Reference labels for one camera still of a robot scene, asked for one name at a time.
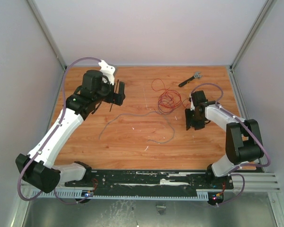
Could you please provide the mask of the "black zip tie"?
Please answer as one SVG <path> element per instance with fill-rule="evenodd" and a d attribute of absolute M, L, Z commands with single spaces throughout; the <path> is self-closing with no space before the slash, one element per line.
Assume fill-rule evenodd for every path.
<path fill-rule="evenodd" d="M 115 91 L 114 91 L 114 93 L 113 93 L 113 99 L 112 99 L 112 103 L 111 103 L 109 112 L 111 112 L 112 107 L 113 107 L 113 104 L 115 103 L 115 94 L 116 94 L 116 92 L 117 92 L 118 84 L 119 84 L 119 79 L 118 79 L 117 82 L 115 83 Z"/>

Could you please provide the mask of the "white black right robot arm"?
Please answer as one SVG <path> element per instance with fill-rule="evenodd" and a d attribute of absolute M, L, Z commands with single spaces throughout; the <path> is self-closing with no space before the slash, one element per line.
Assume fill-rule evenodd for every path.
<path fill-rule="evenodd" d="M 264 156 L 258 122 L 246 120 L 227 111 L 216 101 L 208 101 L 204 92 L 190 94 L 190 108 L 185 109 L 186 130 L 201 130 L 213 122 L 226 132 L 225 155 L 207 167 L 205 182 L 217 188 L 227 175 Z"/>

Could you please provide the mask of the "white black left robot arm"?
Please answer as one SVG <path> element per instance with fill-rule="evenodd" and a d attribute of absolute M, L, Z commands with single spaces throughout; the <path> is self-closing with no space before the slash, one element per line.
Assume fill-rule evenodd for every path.
<path fill-rule="evenodd" d="M 112 66 L 86 71 L 82 84 L 66 99 L 56 122 L 43 139 L 27 155 L 19 154 L 16 158 L 22 180 L 45 193 L 71 181 L 77 181 L 83 187 L 91 184 L 90 166 L 80 161 L 61 166 L 54 163 L 72 133 L 97 111 L 102 102 L 123 104 L 125 83 L 115 82 L 114 75 Z"/>

